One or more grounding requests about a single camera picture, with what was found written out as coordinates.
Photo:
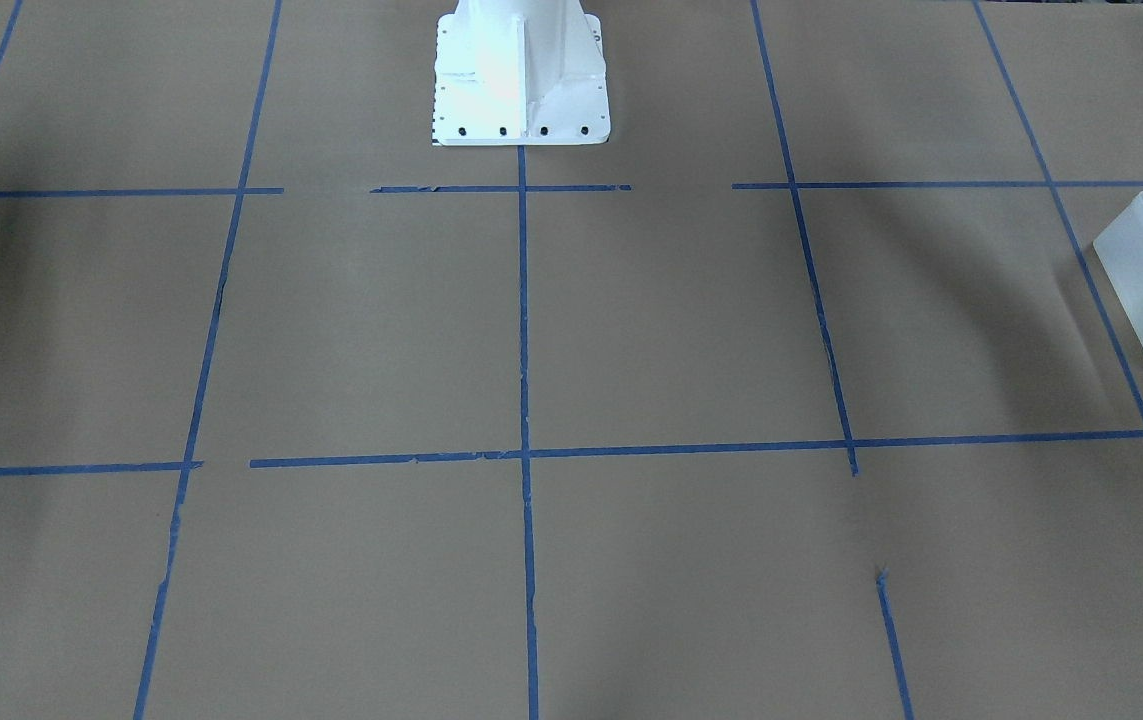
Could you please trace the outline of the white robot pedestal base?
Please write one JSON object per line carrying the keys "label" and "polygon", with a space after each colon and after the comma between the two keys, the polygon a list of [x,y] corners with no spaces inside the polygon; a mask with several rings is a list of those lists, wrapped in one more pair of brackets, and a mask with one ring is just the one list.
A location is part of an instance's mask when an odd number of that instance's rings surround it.
{"label": "white robot pedestal base", "polygon": [[458,1],[437,21],[435,41],[434,145],[612,137],[602,24],[580,1]]}

